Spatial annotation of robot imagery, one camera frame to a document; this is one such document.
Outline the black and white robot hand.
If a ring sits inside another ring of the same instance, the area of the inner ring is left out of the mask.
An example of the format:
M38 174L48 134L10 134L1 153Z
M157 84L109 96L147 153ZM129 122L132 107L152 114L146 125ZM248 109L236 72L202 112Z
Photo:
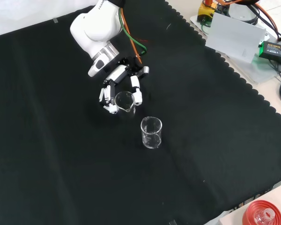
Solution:
M132 57L122 58L115 69L105 78L103 87L99 95L100 105L110 114L116 114L119 107L115 103L115 87L126 77L130 78L132 86L132 96L136 106L142 104L142 92L140 80L149 74L148 66L140 66Z

